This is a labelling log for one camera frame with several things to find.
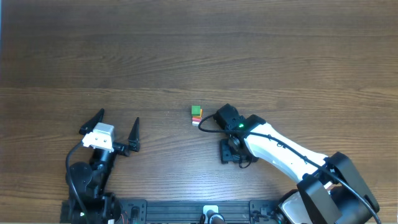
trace tabletop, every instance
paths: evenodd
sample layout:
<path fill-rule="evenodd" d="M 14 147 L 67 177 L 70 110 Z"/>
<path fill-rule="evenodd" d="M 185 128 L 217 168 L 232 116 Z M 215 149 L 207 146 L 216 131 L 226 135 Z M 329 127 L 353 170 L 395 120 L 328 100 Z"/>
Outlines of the tabletop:
<path fill-rule="evenodd" d="M 140 152 L 118 158 L 108 182 L 117 197 L 295 189 L 265 161 L 221 164 L 224 136 L 192 126 L 190 107 L 208 115 L 226 103 L 303 147 L 349 156 L 381 220 L 397 221 L 397 1 L 5 0 L 1 34 L 0 222 L 59 222 L 65 157 L 100 108 L 118 141 L 141 120 Z"/>

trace wooden table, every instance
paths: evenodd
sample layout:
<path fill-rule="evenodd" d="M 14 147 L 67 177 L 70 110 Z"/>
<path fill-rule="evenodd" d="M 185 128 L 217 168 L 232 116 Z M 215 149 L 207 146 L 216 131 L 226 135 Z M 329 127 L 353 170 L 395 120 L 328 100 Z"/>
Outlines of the wooden table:
<path fill-rule="evenodd" d="M 0 222 L 59 221 L 65 156 L 100 108 L 119 141 L 141 119 L 141 151 L 120 157 L 108 182 L 118 197 L 277 199 L 294 189 L 265 161 L 221 164 L 223 135 L 193 127 L 190 106 L 210 114 L 225 103 L 311 150 L 348 155 L 382 221 L 397 221 L 397 1 L 3 0 L 2 9 Z"/>

